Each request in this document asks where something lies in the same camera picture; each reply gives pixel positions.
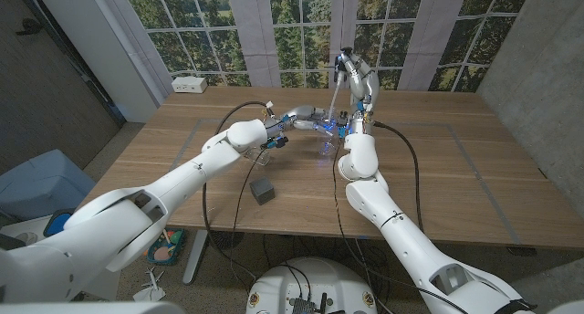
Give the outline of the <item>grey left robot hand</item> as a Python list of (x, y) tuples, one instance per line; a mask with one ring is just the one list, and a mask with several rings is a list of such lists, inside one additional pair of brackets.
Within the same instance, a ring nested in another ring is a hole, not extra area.
[(280, 117), (267, 118), (264, 125), (269, 137), (276, 137), (284, 131), (293, 129), (318, 131), (332, 137), (336, 128), (331, 125), (328, 115), (325, 109), (303, 105), (285, 112)]

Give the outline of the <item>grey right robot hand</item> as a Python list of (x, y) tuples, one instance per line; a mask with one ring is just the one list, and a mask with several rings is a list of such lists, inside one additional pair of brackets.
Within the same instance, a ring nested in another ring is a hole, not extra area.
[(377, 73), (351, 47), (343, 47), (335, 58), (336, 81), (347, 80), (352, 119), (371, 115), (380, 93)]

